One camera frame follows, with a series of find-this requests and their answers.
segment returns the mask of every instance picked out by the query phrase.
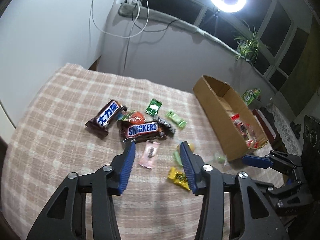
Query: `pink candy wrapper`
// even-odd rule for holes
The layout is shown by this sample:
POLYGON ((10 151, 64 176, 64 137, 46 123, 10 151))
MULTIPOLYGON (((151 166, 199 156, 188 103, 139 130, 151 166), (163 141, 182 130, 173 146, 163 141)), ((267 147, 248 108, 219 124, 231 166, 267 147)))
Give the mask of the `pink candy wrapper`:
POLYGON ((144 152, 140 158, 139 165, 147 169, 152 169, 154 165, 154 160, 156 152, 158 150, 160 143, 148 140, 144 152))

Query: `white wall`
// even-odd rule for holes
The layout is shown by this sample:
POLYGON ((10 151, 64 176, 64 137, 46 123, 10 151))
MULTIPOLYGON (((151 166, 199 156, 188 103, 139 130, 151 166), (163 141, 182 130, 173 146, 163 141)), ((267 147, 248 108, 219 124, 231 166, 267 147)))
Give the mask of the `white wall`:
MULTIPOLYGON (((115 4, 107 20, 107 30, 128 36, 132 20, 121 17, 115 4)), ((145 21, 139 21, 143 27, 145 21)), ((149 22, 147 30, 164 29, 166 24, 149 22)), ((109 37, 105 40, 98 71, 122 74, 127 40, 109 37)), ((201 75, 207 74, 228 82, 239 93, 249 88, 262 90, 262 102, 274 95, 267 82, 245 61, 200 34, 191 34, 175 27, 165 32, 142 33, 130 39, 125 76, 145 78, 155 83, 192 92, 201 75)))
POLYGON ((318 119, 320 119, 320 96, 318 96, 317 93, 315 92, 312 96, 312 98, 310 99, 310 101, 307 103, 307 105, 305 106, 305 108, 301 111, 301 113, 297 116, 297 118, 294 120, 294 123, 297 124, 301 124, 301 128, 302 131, 300 132, 300 143, 301 145, 303 144, 303 128, 304 128, 304 116, 307 115, 311 115, 314 117, 317 117, 318 119))
MULTIPOLYGON (((15 125, 57 69, 67 62, 89 68, 101 55, 105 36, 89 29, 91 1, 12 0, 0 18, 0 100, 15 125)), ((113 1, 94 2, 100 28, 113 1)))

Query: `cardboard box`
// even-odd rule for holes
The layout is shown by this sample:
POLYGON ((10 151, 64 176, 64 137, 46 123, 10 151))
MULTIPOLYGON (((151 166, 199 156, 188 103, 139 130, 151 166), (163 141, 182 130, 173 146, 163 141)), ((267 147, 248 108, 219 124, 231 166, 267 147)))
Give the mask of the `cardboard box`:
POLYGON ((252 152, 230 120, 228 115, 230 110, 239 114, 243 122, 252 126, 259 148, 266 145, 268 139, 263 129, 230 85, 209 76, 202 76, 193 87, 193 92, 204 109, 229 161, 252 152))

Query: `yellow snack package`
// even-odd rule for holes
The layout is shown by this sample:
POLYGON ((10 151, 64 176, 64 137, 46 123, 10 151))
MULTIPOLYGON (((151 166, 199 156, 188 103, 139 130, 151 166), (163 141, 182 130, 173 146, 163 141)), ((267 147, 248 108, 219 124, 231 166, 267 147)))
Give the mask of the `yellow snack package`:
POLYGON ((181 187, 190 191, 186 175, 182 171, 179 171, 177 168, 170 168, 168 179, 170 179, 174 184, 180 185, 181 187))

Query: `plaid blanket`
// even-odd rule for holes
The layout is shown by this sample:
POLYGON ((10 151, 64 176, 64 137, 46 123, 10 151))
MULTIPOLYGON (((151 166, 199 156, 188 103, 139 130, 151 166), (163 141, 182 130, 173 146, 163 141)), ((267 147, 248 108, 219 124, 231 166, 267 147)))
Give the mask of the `plaid blanket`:
MULTIPOLYGON (((42 87, 19 122, 6 154, 2 174, 3 214, 21 239, 26 239, 38 214, 68 173, 93 173, 122 153, 119 129, 110 128, 105 139, 85 129, 110 99, 129 110, 144 112, 152 98, 163 103, 159 115, 173 109, 188 121, 174 138, 160 141, 155 167, 139 166, 145 144, 136 145, 127 190, 114 197, 116 218, 123 240, 194 239, 202 196, 194 196, 167 180, 175 166, 173 151, 181 141, 194 142, 195 153, 220 171, 246 171, 253 179, 283 184, 282 175, 271 169, 218 164, 223 154, 219 141, 196 97, 148 80, 85 70, 67 64, 42 87)), ((270 145, 256 151, 264 156, 270 145)), ((93 239, 91 195, 86 205, 87 239, 93 239)), ((229 232, 229 202, 225 194, 224 239, 229 232)))

